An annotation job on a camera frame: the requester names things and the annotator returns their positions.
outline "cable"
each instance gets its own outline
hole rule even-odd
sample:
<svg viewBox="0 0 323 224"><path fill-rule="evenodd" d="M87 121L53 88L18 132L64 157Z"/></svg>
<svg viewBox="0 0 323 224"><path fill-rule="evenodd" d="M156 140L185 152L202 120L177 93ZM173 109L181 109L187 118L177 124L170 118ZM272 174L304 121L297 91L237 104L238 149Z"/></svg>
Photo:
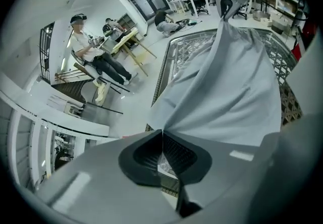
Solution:
<svg viewBox="0 0 323 224"><path fill-rule="evenodd" d="M192 27L190 27L189 29L185 29L186 27L187 27L187 25L185 25L185 27L184 27L184 29L185 30L183 30L183 31L178 31L178 32L185 32L185 31L187 31L187 30L190 30L191 28L193 28L193 27L195 27L197 24L200 24L202 22L202 20L200 21L200 22L198 22L198 23L196 23L195 25L193 25Z"/></svg>
<svg viewBox="0 0 323 224"><path fill-rule="evenodd" d="M288 18L292 19L292 20L300 20L300 21L306 21L308 18L306 19L299 19L299 18L295 18L295 17L292 17L290 15L288 15L287 13L284 13L284 12L281 12L279 10L277 10L274 6L272 6L271 4L265 2L264 0L261 0L263 3L267 4L269 7L272 7L273 9L275 9L276 11L278 11L279 13L281 14L284 14L285 16L287 16Z"/></svg>

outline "white table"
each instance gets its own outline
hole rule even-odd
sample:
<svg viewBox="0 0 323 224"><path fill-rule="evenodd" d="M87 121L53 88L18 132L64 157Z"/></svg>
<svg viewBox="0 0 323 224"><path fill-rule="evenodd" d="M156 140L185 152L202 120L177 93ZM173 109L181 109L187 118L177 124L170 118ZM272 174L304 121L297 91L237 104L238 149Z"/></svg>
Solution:
<svg viewBox="0 0 323 224"><path fill-rule="evenodd" d="M183 3L182 3L183 1L187 1L187 0L175 0L175 1L171 1L171 3L179 2L179 3L181 4L181 7L182 7L182 9L183 9L183 12L185 13L185 11L184 11L184 6L183 6ZM192 3L193 10L194 10L194 12L195 12L195 16L196 16L196 18L198 18L198 13L197 13L197 10L196 10L196 6L195 6L195 4L194 4L194 0L190 0L190 1L191 1L191 3ZM211 14L210 6L209 6L209 4L208 4L208 0L205 0L205 4L206 4L206 9L208 10L208 13L209 13L209 14Z"/></svg>

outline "table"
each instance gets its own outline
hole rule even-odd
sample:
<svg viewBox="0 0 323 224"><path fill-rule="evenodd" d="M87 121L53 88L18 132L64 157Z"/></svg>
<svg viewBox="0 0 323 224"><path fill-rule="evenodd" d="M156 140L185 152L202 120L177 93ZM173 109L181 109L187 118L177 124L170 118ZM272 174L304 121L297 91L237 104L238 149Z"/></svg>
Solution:
<svg viewBox="0 0 323 224"><path fill-rule="evenodd" d="M182 9L183 9L183 12L185 13L184 6L183 6L183 4L182 4L182 2L183 2L183 1L187 1L187 0L175 0L175 1L171 1L170 3L176 3L176 2L179 2L179 3L180 3L180 5L181 5L181 7L182 7ZM197 10L196 10L196 7L195 7L195 4L194 4L194 1L193 1L193 0L190 0L190 1L191 1L191 3L192 3L193 10L194 10L194 12L195 12L195 16L196 16L196 18L198 18L198 13L197 13ZM211 14L210 6L209 6L209 4L208 4L208 0L205 0L205 3L206 3L206 9L208 10L208 13L209 13L209 14Z"/></svg>
<svg viewBox="0 0 323 224"><path fill-rule="evenodd" d="M135 41L138 45L140 45L142 48L144 48L148 53L150 53L155 58L157 58L157 56L155 56L146 46L144 46L141 42L139 42L139 40L135 37L135 35L137 35L137 34L138 34L138 29L134 28L127 36L123 37L121 39L121 41L113 48L113 51L111 52L111 54L114 54L114 53L118 52L120 48L123 48L126 51L126 53L128 53L132 57L132 59L136 62L136 64L144 72L144 74L146 76L148 76L148 74L145 72L143 67L140 65L140 62L138 62L138 60L136 59L136 56L126 46L126 42L129 39L131 39L131 40Z"/></svg>

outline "fluorescent light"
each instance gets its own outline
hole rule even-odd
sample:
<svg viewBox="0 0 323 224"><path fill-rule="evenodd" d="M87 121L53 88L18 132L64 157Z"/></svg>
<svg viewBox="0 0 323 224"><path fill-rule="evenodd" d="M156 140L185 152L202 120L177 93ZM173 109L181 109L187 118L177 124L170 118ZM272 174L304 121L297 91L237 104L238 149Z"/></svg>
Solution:
<svg viewBox="0 0 323 224"><path fill-rule="evenodd" d="M65 66L65 58L63 59L63 62L62 62L61 71L63 70L64 66Z"/></svg>

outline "gray cloth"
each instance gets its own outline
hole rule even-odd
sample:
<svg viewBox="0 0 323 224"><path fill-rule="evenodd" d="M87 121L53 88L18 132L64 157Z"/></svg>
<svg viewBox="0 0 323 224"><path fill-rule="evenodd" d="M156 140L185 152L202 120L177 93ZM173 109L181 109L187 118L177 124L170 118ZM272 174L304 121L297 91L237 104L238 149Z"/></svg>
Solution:
<svg viewBox="0 0 323 224"><path fill-rule="evenodd" d="M166 21L160 22L157 26L157 30L159 32L163 32L164 35L169 36L171 31L176 31L178 28L178 24L169 23Z"/></svg>
<svg viewBox="0 0 323 224"><path fill-rule="evenodd" d="M278 80L255 30L220 21L151 108L153 129L259 146L281 126Z"/></svg>

